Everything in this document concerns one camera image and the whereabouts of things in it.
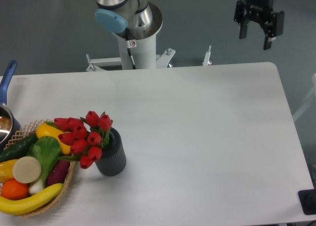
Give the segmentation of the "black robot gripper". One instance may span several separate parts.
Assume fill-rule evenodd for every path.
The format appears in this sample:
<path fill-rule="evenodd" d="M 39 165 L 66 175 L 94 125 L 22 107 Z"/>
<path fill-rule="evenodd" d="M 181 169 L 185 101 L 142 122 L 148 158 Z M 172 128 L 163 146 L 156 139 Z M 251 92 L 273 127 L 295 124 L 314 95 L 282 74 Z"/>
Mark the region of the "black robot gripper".
<path fill-rule="evenodd" d="M 272 47 L 276 37 L 283 34 L 284 12 L 274 11 L 275 0 L 238 0 L 235 8 L 234 21 L 239 25 L 239 39 L 247 37 L 250 21 L 260 25 L 264 31 L 265 40 L 263 49 Z"/>

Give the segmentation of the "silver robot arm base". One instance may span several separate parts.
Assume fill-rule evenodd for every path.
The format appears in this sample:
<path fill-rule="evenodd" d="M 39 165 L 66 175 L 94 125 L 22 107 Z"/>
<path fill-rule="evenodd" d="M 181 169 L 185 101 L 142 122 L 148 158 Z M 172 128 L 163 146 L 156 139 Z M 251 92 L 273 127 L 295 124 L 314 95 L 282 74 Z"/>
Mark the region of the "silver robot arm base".
<path fill-rule="evenodd" d="M 162 14 L 148 0 L 96 0 L 97 23 L 125 40 L 141 40 L 156 35 Z"/>

